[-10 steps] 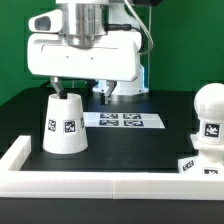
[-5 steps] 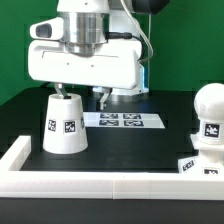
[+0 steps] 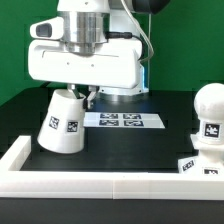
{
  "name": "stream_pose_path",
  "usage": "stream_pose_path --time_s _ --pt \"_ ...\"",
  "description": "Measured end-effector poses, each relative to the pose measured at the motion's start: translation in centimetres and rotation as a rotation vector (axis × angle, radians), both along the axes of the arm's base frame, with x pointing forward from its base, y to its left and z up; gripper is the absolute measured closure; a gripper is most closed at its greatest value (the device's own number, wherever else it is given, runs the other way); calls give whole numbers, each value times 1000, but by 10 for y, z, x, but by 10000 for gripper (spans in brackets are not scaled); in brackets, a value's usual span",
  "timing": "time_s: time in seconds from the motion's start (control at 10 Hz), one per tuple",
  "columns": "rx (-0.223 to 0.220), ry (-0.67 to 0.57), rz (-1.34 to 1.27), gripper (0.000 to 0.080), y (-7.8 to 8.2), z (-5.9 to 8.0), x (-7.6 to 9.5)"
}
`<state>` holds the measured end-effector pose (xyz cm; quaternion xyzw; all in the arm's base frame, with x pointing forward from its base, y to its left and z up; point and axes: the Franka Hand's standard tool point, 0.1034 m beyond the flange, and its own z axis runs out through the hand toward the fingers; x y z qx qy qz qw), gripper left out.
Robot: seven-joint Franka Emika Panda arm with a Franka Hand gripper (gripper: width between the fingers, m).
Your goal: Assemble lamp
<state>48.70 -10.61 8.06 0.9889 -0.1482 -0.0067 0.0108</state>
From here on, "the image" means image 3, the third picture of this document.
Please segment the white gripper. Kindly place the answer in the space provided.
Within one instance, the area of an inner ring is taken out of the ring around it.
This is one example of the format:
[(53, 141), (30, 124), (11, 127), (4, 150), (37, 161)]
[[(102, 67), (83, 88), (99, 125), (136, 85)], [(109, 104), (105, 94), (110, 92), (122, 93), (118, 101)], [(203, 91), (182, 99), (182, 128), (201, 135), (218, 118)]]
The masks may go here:
[(132, 89), (140, 82), (142, 43), (126, 32), (107, 32), (105, 13), (60, 12), (30, 27), (28, 71), (35, 80), (88, 85), (83, 107), (91, 109), (99, 87)]

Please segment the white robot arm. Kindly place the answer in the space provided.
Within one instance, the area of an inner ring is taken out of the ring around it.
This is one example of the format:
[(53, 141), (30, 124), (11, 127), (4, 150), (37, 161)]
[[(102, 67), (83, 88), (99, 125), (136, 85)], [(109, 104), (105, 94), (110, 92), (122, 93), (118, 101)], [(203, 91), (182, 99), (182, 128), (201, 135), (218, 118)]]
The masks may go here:
[(154, 51), (135, 13), (170, 0), (59, 0), (57, 16), (30, 27), (28, 71), (35, 80), (86, 85), (99, 97), (130, 101), (148, 92), (143, 63)]

